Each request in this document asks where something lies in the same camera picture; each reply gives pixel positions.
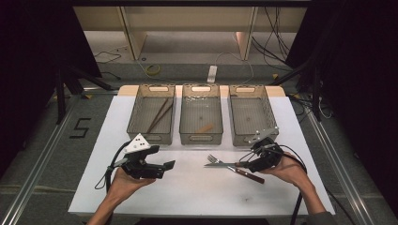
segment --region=rectangular basket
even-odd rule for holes
[[[222,106],[217,84],[184,84],[179,133],[182,144],[221,144]]]
[[[141,133],[150,144],[171,144],[175,98],[173,84],[141,84],[127,128],[130,137]]]
[[[230,85],[228,98],[234,146],[249,146],[257,130],[277,127],[264,85]],[[270,138],[278,134],[276,130]]]

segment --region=white tabletop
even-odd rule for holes
[[[94,186],[104,175],[117,149],[130,140],[126,130],[134,100],[135,97],[114,97],[70,205],[70,213],[80,216],[91,215],[104,198],[105,188],[97,190]],[[280,129],[275,142],[291,147],[300,155],[321,201],[334,215],[328,194],[323,187],[288,97],[270,97],[269,101]],[[232,162],[243,157],[245,151],[249,149],[232,145],[227,97],[222,97],[224,133],[221,145],[182,145],[178,133],[180,104],[181,98],[177,96],[173,143],[161,146],[159,153],[146,158],[146,161],[152,164],[175,160],[175,167],[165,172],[163,178],[154,184],[139,189],[120,204],[115,213],[144,218],[291,216],[299,195],[298,189],[293,185],[272,175],[256,172],[255,175],[266,180],[262,185],[225,168],[204,167],[208,163],[208,154]],[[301,204],[298,214],[308,214],[304,203]]]

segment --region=metal rod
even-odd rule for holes
[[[328,133],[325,131],[321,122],[317,122],[317,119],[312,113],[309,113],[310,122],[314,128],[316,135],[321,142],[323,149],[330,161],[333,170],[336,172],[336,176],[339,179],[344,193],[347,199],[350,201],[351,206],[357,216],[358,221],[361,225],[375,224],[369,214],[369,210],[363,201],[360,193],[355,187],[351,177],[349,176],[343,162],[340,160],[339,155],[336,152],[333,144],[331,143]]]
[[[55,147],[59,142],[62,132],[64,131],[70,118],[70,114],[79,99],[80,98],[78,96],[75,96],[69,100],[69,107],[67,108],[67,113],[65,114],[63,121],[59,125],[55,125],[55,129],[49,141],[47,141],[42,153],[40,154],[38,161],[33,167],[31,173],[29,173],[29,176],[26,178],[12,204],[8,208],[6,216],[2,220],[2,225],[17,224],[18,219],[22,215],[30,196],[32,195],[32,192],[38,183],[38,180],[46,168],[47,162],[49,161]]]
[[[169,100],[168,97],[166,98],[166,100],[164,100],[163,104],[161,105],[161,108],[159,109],[158,113],[155,115],[155,118],[153,119],[153,121],[150,124],[149,129],[146,133],[149,133],[152,130],[152,128],[155,126],[155,124],[157,123],[157,120],[158,120],[158,116],[161,114],[161,111],[163,110],[163,108],[166,105],[168,100]]]
[[[153,124],[152,127],[149,128],[147,133],[150,133],[150,131],[159,123],[159,121],[164,117],[164,115],[167,114],[167,112],[169,112],[169,110],[173,108],[173,103],[170,104],[170,106],[164,111],[164,113],[161,115],[161,117],[159,117],[159,119]]]

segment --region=white cable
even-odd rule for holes
[[[332,112],[330,112],[330,115],[325,115],[325,114],[323,113],[322,109],[321,109],[321,101],[322,101],[322,98],[319,99],[319,104],[318,104],[319,111],[323,114],[323,116],[325,116],[325,118],[330,119],[331,116],[332,116]]]
[[[189,81],[173,81],[173,80],[167,80],[167,79],[162,79],[162,78],[156,78],[156,77],[153,77],[153,76],[149,76],[149,75],[146,73],[145,68],[143,67],[143,65],[141,65],[141,63],[140,63],[138,60],[135,60],[135,62],[136,62],[138,65],[140,65],[140,67],[141,67],[141,69],[143,70],[144,74],[145,74],[148,78],[150,78],[150,79],[153,79],[153,80],[160,80],[160,81],[166,81],[166,82],[170,82],[170,83],[198,83],[198,82],[189,82]]]

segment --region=hand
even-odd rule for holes
[[[118,168],[115,173],[114,181],[109,188],[107,199],[116,200],[122,203],[129,198],[136,190],[144,186],[150,185],[156,179],[134,179],[127,175],[123,169]]]
[[[284,152],[285,154],[294,157],[289,152]],[[282,157],[281,161],[276,167],[265,169],[260,173],[274,175],[287,183],[293,184],[294,186],[300,188],[304,182],[309,182],[305,171],[301,166],[293,159],[289,157]]]
[[[87,225],[105,224],[118,205],[128,199],[139,188],[152,184],[155,181],[156,179],[134,179],[127,175],[123,169],[118,168],[105,199],[99,205],[99,208],[88,221]]]
[[[288,152],[284,153],[293,157],[293,155]],[[282,157],[281,161],[276,167],[265,169],[261,171],[261,173],[272,174],[284,180],[285,182],[298,187],[305,201],[309,214],[326,212],[323,203],[316,193],[313,183],[311,182],[307,173],[295,160],[289,157]]]

